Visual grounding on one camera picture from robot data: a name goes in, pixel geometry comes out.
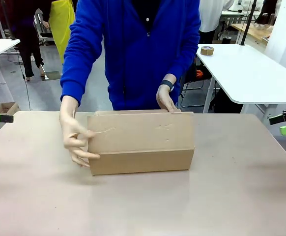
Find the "blue sleeve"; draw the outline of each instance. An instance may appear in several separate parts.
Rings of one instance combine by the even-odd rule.
[[[200,40],[199,29],[201,25],[199,14],[200,0],[187,0],[187,19],[181,40],[180,55],[172,63],[168,73],[173,74],[177,80],[188,70],[196,57]]]
[[[79,0],[76,20],[64,54],[61,100],[74,97],[79,105],[93,63],[102,52],[102,9],[100,0]]]

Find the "person's left hand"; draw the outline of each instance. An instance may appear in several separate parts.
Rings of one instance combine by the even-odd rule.
[[[167,85],[160,85],[156,94],[156,100],[161,109],[174,112],[177,108],[174,105],[172,98],[169,96],[169,90]]]
[[[48,22],[42,21],[42,23],[43,23],[43,25],[44,25],[44,27],[45,27],[46,29],[49,29],[49,28],[50,28],[50,25],[49,25]]]

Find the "tape roll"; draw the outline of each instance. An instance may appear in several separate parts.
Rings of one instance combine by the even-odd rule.
[[[208,46],[201,47],[201,55],[211,56],[213,55],[213,52],[214,52],[213,47],[208,47]]]

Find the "table leg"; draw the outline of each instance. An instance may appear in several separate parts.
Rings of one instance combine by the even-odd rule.
[[[274,115],[276,108],[277,108],[277,104],[268,105],[261,120],[264,125],[268,124],[268,120],[270,117]]]
[[[244,104],[242,109],[241,109],[241,114],[246,114],[248,113],[248,108],[249,108],[249,104]]]
[[[205,100],[203,113],[207,113],[208,112],[208,108],[209,108],[210,103],[212,101],[214,84],[215,84],[215,78],[212,76],[211,83],[210,83],[210,86],[208,87],[208,91],[207,91],[207,96],[206,96],[206,100]]]
[[[11,91],[6,84],[6,81],[4,80],[1,70],[0,70],[0,85],[3,90],[4,95],[6,96],[7,102],[14,102]]]
[[[1,32],[2,38],[3,38],[3,39],[6,39],[4,30],[3,30],[3,28],[2,28],[1,21],[0,21],[0,32]]]

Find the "person in blue hoodie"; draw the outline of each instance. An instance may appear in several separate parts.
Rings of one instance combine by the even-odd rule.
[[[82,150],[94,132],[75,120],[104,37],[109,99],[114,110],[174,111],[180,77],[195,59],[200,0],[79,0],[64,54],[60,123],[73,162],[99,155]]]

